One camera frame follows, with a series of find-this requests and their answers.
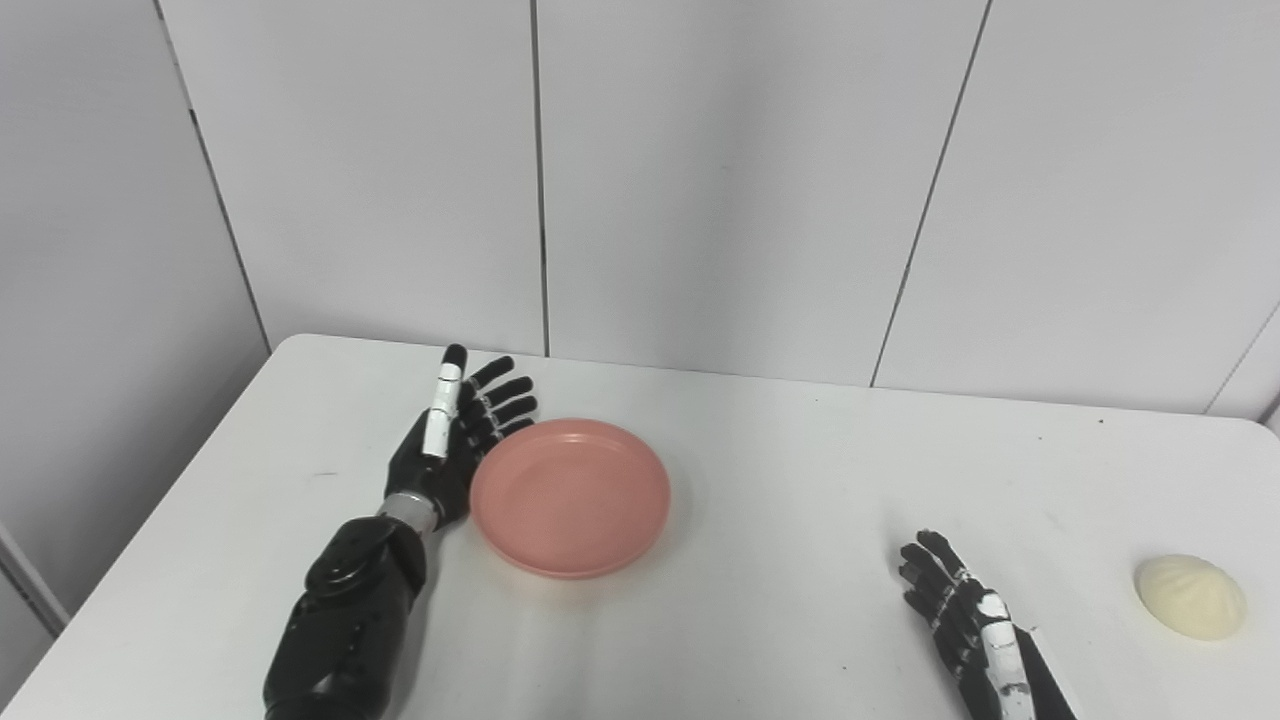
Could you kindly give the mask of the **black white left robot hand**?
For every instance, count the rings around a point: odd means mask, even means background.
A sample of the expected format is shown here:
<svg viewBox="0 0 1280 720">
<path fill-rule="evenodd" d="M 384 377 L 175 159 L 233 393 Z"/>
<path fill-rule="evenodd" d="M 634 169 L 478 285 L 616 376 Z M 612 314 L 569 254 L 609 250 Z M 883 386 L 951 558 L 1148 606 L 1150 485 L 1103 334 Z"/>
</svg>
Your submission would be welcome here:
<svg viewBox="0 0 1280 720">
<path fill-rule="evenodd" d="M 430 506 L 398 515 L 419 530 L 440 530 L 463 518 L 480 462 L 502 441 L 535 423 L 535 384 L 516 373 L 512 356 L 499 356 L 475 372 L 466 370 L 467 360 L 465 346 L 445 347 L 431 401 L 389 461 L 384 507 Z"/>
</svg>

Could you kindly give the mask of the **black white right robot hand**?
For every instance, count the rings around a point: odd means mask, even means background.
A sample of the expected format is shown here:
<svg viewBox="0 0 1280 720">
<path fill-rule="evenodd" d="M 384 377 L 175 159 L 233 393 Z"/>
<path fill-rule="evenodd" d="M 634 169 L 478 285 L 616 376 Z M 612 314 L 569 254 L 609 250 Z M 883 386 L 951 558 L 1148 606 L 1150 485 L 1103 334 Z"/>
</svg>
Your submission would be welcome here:
<svg viewBox="0 0 1280 720">
<path fill-rule="evenodd" d="M 928 625 L 943 669 L 972 719 L 1074 719 L 1036 639 L 938 532 L 900 550 L 902 598 Z"/>
</svg>

